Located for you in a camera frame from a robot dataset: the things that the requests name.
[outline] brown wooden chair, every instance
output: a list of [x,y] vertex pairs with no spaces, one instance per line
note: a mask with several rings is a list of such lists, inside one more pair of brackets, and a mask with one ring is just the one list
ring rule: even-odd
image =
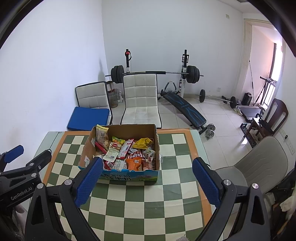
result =
[[[277,104],[277,108],[274,111],[272,117],[267,122],[274,103]],[[286,113],[283,120],[278,124],[277,127],[275,127],[274,130],[272,130],[273,125],[279,120],[279,118],[282,116],[283,113]],[[244,137],[246,137],[249,134],[251,129],[258,130],[256,135],[260,133],[263,138],[266,136],[273,136],[281,127],[281,125],[284,123],[284,121],[287,119],[288,114],[289,112],[287,110],[285,103],[279,99],[273,99],[265,120],[262,120],[260,117],[253,118],[251,122],[251,126],[249,127]]]

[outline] sneaker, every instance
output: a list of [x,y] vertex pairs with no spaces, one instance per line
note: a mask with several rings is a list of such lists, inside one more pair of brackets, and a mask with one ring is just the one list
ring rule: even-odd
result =
[[240,108],[239,107],[235,107],[234,109],[233,109],[236,113],[238,113],[240,116],[242,116],[242,112],[240,111]]

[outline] orange snack package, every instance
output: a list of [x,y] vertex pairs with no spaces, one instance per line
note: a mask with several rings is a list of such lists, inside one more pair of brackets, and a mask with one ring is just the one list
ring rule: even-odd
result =
[[132,170],[138,171],[142,163],[142,158],[141,157],[128,158],[126,159],[126,163],[130,171]]

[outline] open cardboard box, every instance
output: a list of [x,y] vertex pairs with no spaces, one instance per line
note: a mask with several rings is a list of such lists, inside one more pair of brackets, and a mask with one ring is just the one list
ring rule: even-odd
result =
[[[128,140],[135,139],[139,140],[141,138],[148,137],[154,140],[152,144],[156,159],[156,170],[146,170],[146,171],[121,171],[117,170],[106,171],[103,170],[100,179],[108,180],[122,180],[122,181],[157,181],[158,171],[159,171],[159,142],[156,132],[156,126],[154,124],[128,124],[128,125],[111,125],[106,126],[109,128],[108,137],[109,143],[112,140],[112,136],[118,137],[120,139]],[[86,163],[92,161],[94,156],[101,155],[102,153],[96,150],[94,142],[96,140],[96,127],[93,127],[89,137],[87,138],[85,145],[82,150],[82,154],[78,163],[80,169],[86,167]]]

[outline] gray chair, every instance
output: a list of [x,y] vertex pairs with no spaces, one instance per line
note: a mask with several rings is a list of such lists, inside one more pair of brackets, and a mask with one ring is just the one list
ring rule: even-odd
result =
[[286,175],[287,156],[275,137],[263,138],[243,159],[232,167],[215,170],[219,176],[235,185],[257,183],[262,193],[275,187]]

